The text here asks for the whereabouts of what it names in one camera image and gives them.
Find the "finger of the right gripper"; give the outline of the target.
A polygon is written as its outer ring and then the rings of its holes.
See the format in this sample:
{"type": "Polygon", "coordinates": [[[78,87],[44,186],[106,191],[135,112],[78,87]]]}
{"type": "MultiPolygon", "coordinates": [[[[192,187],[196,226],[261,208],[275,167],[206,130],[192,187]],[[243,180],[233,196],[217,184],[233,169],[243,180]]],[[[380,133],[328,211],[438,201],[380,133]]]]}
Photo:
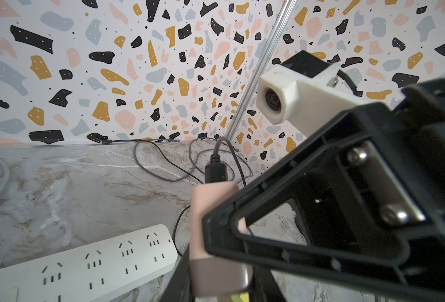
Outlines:
{"type": "Polygon", "coordinates": [[[204,224],[228,259],[445,301],[445,117],[343,111],[204,224]]]}

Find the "pink USB charger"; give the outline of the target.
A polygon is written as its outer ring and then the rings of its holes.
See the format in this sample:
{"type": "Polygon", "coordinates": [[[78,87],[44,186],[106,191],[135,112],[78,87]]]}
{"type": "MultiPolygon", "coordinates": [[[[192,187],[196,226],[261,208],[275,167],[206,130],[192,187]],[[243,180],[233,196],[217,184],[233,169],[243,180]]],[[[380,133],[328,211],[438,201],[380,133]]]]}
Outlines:
{"type": "Polygon", "coordinates": [[[212,251],[214,240],[204,217],[239,191],[232,181],[196,186],[191,193],[189,269],[191,286],[197,298],[234,301],[247,292],[253,280],[253,267],[212,251]]]}

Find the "white power strip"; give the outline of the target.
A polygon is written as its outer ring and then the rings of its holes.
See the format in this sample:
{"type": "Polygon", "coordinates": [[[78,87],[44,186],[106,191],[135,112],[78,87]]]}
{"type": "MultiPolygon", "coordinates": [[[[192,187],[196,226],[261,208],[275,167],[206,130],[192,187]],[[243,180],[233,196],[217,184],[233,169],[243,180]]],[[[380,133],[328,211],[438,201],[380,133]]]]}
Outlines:
{"type": "Polygon", "coordinates": [[[0,301],[111,301],[170,272],[176,260],[159,224],[0,269],[0,301]]]}

